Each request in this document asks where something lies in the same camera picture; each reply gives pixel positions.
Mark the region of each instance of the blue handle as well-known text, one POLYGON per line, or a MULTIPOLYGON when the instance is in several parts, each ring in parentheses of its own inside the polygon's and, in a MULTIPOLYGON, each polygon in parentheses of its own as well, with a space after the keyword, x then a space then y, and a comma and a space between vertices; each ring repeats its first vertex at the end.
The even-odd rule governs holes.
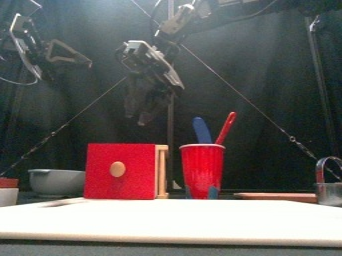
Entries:
POLYGON ((197 137, 197 143, 212 144, 212 139, 204 120, 200 117, 195 117, 192 120, 192 127, 197 137))

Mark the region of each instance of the white table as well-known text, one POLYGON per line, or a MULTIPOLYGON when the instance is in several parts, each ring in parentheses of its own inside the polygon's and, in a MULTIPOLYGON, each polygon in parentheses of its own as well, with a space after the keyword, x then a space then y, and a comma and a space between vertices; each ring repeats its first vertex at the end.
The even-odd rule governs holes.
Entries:
POLYGON ((342 208, 290 201, 74 198, 0 217, 6 241, 342 248, 342 208))

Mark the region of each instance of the red plastic cup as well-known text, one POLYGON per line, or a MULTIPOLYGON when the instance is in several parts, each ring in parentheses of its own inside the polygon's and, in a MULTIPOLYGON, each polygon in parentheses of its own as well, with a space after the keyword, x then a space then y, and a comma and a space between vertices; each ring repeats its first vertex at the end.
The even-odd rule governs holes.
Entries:
POLYGON ((217 144, 187 144, 179 149, 185 198, 217 199, 225 148, 217 144))

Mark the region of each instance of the cable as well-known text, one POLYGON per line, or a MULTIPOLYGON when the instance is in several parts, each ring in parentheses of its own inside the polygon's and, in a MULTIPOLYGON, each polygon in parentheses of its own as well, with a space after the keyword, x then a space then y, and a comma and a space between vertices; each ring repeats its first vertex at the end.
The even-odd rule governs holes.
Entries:
POLYGON ((49 133, 49 135, 38 142, 36 145, 28 150, 26 153, 24 153, 18 160, 10 164, 10 166, 0 172, 0 177, 5 175, 6 172, 9 172, 25 159, 28 159, 29 155, 34 153, 49 141, 52 137, 54 137, 58 132, 69 126, 70 122, 74 121, 76 118, 81 116, 81 114, 101 100, 101 98, 119 86, 119 84, 127 79, 127 77, 123 77, 119 82, 116 82, 109 89, 85 106, 85 108, 81 109, 81 111, 53 131, 49 133))
POLYGON ((1 77, 0 76, 0 80, 2 80, 2 81, 5 81, 6 83, 10 83, 10 84, 14 84, 14 85, 24 85, 24 86, 26 86, 26 85, 33 85, 33 84, 36 84, 37 83, 37 77, 34 76, 34 81, 33 82, 30 82, 30 83, 18 83, 18 82, 14 82, 14 81, 12 81, 12 80, 8 80, 8 79, 5 79, 4 77, 1 77))
MULTIPOLYGON (((270 6, 278 2, 274 0, 259 12, 252 15, 258 15, 264 12, 270 6)), ((268 115, 260 110, 260 108, 248 100, 248 98, 241 94, 241 92, 227 82, 227 80, 217 74, 217 72, 205 64, 205 62, 189 51, 189 49, 180 44, 184 50, 192 55, 192 57, 201 63, 201 65, 208 69, 208 71, 221 80, 221 82, 232 89, 232 91, 239 95, 239 97, 250 104, 250 106, 258 111, 258 113, 264 117, 264 119, 275 126, 276 129, 287 136, 288 141, 295 144, 295 146, 300 149, 300 151, 314 160, 318 160, 314 153, 308 150, 308 148, 296 141, 295 137, 287 133, 287 131, 276 124, 276 122, 268 117, 268 115)))
POLYGON ((274 0, 271 3, 268 3, 263 9, 260 9, 258 12, 250 14, 250 15, 245 15, 245 16, 241 16, 239 18, 233 18, 233 19, 229 19, 227 18, 227 21, 228 22, 237 22, 237 21, 243 21, 243 20, 248 20, 251 18, 255 18, 256 16, 262 15, 270 8, 271 6, 278 2, 279 0, 274 0))
POLYGON ((152 10, 152 13, 151 13, 151 16, 149 16, 149 33, 151 33, 151 42, 152 42, 152 45, 155 45, 155 32, 153 32, 153 23, 156 25, 159 25, 159 23, 155 21, 155 15, 156 15, 156 12, 160 8, 160 3, 161 3, 163 0, 157 0, 157 2, 155 3, 155 7, 153 7, 153 10, 152 10))

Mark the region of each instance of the red handle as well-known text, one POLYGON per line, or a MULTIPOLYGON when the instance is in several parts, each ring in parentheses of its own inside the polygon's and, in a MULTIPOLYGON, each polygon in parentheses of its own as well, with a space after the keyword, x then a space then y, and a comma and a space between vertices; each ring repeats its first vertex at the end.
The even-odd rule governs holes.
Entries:
POLYGON ((232 123, 235 121, 235 118, 236 118, 236 113, 231 112, 228 117, 227 117, 227 119, 225 119, 224 125, 223 125, 220 133, 219 133, 219 137, 217 137, 217 139, 215 141, 215 144, 220 145, 223 143, 223 140, 224 140, 224 138, 227 136, 227 133, 229 131, 229 128, 231 128, 231 125, 232 125, 232 123))

